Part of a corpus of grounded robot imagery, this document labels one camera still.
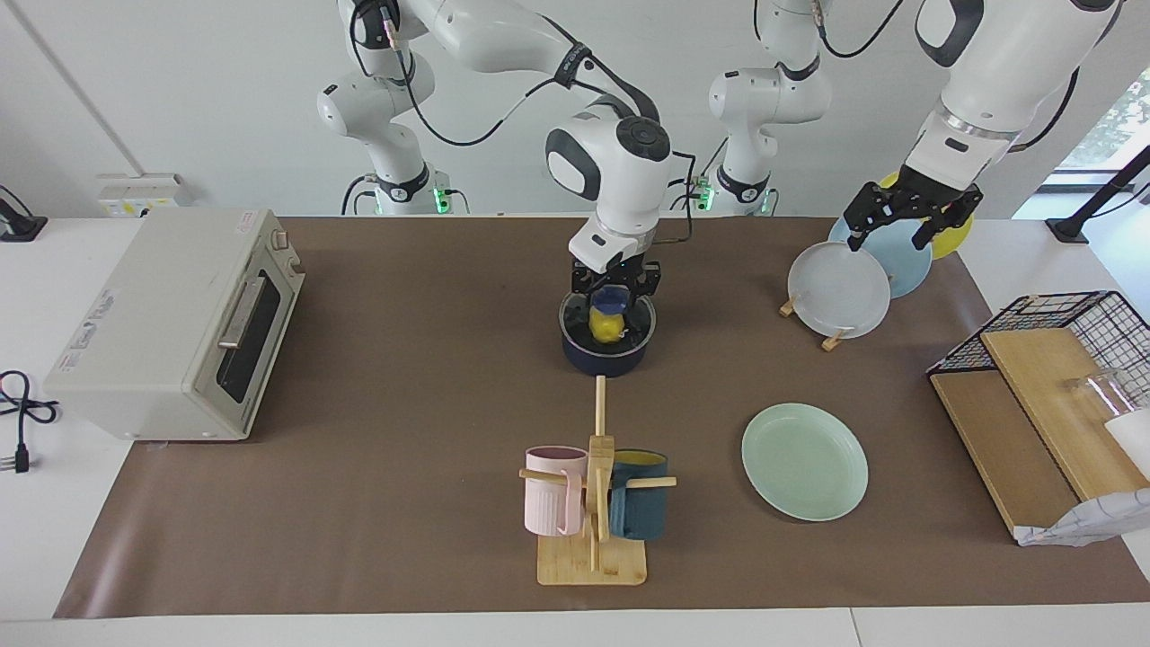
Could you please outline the yellow plate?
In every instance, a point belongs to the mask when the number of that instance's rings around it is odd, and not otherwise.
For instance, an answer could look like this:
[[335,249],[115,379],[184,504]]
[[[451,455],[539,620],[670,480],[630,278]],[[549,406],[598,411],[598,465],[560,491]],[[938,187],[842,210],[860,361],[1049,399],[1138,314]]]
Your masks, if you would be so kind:
[[969,214],[969,218],[966,219],[963,226],[946,228],[943,232],[940,232],[931,239],[931,259],[933,261],[940,261],[954,253],[958,247],[965,242],[965,239],[969,237],[969,230],[975,224],[975,217]]

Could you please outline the light blue plate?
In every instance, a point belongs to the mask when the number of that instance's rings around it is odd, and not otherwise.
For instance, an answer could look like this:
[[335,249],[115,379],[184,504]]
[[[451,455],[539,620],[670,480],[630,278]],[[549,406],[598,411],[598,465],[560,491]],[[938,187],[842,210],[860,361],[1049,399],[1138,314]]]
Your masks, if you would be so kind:
[[917,249],[912,241],[919,228],[920,222],[904,218],[877,228],[862,241],[862,251],[873,255],[888,275],[892,299],[911,294],[931,270],[931,242]]

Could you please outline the grey plate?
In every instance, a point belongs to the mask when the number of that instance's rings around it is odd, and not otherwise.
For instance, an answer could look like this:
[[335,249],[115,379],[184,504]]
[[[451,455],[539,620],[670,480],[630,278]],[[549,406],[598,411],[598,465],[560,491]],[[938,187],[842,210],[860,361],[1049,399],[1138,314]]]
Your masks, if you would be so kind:
[[877,259],[846,242],[818,242],[802,251],[787,275],[787,292],[793,315],[827,340],[871,334],[892,300]]

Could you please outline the wooden plate rack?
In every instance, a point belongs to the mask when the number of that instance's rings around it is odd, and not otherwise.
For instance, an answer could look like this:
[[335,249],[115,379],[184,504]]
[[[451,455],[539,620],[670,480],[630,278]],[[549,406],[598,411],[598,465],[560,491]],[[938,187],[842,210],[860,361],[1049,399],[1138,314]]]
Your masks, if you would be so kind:
[[[797,296],[790,296],[785,303],[779,307],[779,316],[782,318],[790,318],[790,316],[793,316],[797,302]],[[825,337],[823,341],[820,342],[821,349],[825,352],[833,352],[836,349],[842,342],[843,336],[845,336],[845,332],[848,331],[848,328],[839,328],[837,332],[834,332],[834,334]]]

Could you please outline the pale green plate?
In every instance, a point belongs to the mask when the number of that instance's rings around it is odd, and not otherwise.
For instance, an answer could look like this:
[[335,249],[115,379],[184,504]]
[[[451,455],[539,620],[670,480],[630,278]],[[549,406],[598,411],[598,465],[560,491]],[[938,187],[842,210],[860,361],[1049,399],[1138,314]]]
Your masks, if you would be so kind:
[[753,415],[739,441],[747,482],[765,503],[805,523],[854,511],[871,471],[854,432],[813,405],[779,403]]

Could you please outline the dark blue saucepan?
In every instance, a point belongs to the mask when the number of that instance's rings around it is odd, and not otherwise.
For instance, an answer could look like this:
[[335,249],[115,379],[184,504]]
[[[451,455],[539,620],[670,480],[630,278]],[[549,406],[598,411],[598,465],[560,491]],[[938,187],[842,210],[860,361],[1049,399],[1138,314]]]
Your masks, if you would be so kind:
[[650,340],[656,332],[657,315],[646,316],[644,313],[632,311],[630,307],[624,311],[627,332],[621,342],[601,345],[595,342],[591,332],[588,331],[588,311],[575,310],[574,292],[564,296],[559,307],[564,357],[578,369],[578,372],[589,376],[601,373],[612,378],[632,372],[646,356]]

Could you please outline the pink ribbed mug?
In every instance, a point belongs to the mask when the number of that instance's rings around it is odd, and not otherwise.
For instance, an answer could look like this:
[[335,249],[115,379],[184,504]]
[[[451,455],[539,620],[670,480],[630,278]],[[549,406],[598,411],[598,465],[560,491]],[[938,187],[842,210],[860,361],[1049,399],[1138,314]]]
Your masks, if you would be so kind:
[[578,536],[584,521],[583,484],[588,450],[535,446],[526,450],[526,470],[558,475],[558,483],[526,479],[523,526],[535,536]]

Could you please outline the dark teal mug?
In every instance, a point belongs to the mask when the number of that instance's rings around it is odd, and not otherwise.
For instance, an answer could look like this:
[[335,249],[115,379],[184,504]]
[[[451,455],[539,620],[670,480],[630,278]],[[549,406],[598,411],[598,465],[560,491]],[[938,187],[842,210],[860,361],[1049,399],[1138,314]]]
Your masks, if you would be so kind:
[[632,488],[627,483],[667,473],[668,459],[660,452],[632,448],[615,450],[608,495],[608,527],[612,536],[652,541],[664,534],[667,490]]

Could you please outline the light wooden board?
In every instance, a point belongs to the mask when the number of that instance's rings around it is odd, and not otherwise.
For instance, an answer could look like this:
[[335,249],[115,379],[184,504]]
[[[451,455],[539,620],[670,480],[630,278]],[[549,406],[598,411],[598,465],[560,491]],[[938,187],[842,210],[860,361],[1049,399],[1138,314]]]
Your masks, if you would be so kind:
[[1080,500],[1150,487],[1109,434],[1101,406],[1078,388],[1101,365],[1071,329],[983,332],[980,340]]

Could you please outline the brown wooden board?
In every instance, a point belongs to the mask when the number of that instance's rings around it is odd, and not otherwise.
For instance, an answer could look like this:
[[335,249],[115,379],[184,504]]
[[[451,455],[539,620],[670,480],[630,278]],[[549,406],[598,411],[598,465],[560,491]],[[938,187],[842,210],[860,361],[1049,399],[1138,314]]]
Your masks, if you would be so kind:
[[931,373],[929,382],[1012,540],[1046,542],[1046,529],[1080,500],[1005,378],[989,369]]

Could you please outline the clear glass cup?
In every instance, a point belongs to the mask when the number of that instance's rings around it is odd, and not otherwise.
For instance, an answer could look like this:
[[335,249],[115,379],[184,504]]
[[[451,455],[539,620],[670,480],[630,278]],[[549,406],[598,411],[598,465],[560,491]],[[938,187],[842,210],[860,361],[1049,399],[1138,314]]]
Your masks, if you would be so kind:
[[1125,384],[1125,373],[1118,369],[1102,369],[1076,378],[1070,384],[1080,405],[1101,415],[1102,421],[1113,421],[1138,410],[1138,405]]

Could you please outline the wooden mug tree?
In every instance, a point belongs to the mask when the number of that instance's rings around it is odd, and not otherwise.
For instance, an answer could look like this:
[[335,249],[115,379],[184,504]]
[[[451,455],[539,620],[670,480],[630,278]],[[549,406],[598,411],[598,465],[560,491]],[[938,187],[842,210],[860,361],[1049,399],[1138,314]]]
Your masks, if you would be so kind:
[[606,385],[607,377],[595,377],[595,429],[583,473],[528,465],[518,471],[527,483],[564,488],[562,532],[540,534],[535,550],[535,580],[544,586],[637,586],[647,578],[645,542],[610,532],[616,450],[615,438],[606,433]]

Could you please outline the brown table mat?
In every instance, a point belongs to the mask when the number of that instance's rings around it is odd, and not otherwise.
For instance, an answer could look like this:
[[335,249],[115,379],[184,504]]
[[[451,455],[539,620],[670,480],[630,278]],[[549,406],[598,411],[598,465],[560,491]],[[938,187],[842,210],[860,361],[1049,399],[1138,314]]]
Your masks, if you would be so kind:
[[[988,316],[961,261],[825,353],[776,308],[823,218],[711,218],[656,251],[647,356],[608,433],[678,484],[635,587],[544,587],[526,448],[584,445],[593,380],[564,360],[561,218],[297,218],[307,276],[245,442],[128,452],[60,618],[616,607],[1150,601],[1119,540],[1019,547],[925,370]],[[753,415],[806,403],[862,442],[871,483],[828,523],[747,482]]]

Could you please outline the white cup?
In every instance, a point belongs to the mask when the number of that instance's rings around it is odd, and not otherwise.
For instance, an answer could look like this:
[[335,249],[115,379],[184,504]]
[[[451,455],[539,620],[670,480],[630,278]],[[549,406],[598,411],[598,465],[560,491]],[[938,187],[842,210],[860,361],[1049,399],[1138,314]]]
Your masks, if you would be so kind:
[[1150,482],[1150,409],[1122,413],[1104,423],[1138,473]]

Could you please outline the wooden box with mesh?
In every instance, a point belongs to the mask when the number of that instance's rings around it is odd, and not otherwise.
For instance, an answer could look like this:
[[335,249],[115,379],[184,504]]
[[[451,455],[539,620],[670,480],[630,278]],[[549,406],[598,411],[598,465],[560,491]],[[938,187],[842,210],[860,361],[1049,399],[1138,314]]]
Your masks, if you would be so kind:
[[1084,547],[1150,527],[1150,487],[1116,492],[1075,504],[1050,527],[1014,526],[1020,547]]

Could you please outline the cream toaster oven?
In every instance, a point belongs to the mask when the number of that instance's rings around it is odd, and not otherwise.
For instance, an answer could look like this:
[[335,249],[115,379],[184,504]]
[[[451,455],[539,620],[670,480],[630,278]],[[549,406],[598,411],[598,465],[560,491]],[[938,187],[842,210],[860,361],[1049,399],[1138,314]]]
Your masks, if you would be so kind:
[[153,210],[46,393],[130,442],[247,439],[304,279],[269,209]]

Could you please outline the white power strip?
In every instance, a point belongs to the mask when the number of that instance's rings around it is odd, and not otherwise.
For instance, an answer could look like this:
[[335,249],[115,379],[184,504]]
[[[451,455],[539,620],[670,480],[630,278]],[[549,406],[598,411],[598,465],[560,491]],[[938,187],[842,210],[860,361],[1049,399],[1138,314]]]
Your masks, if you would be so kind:
[[146,217],[158,208],[187,208],[194,202],[177,174],[99,174],[97,182],[97,202],[106,217]]

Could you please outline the black clamp base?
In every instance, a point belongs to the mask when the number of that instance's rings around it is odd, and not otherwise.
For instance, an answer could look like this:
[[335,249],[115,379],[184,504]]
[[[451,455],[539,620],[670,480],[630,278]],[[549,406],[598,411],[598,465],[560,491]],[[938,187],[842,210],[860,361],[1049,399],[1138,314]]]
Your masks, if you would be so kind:
[[32,242],[48,221],[0,183],[0,242]]

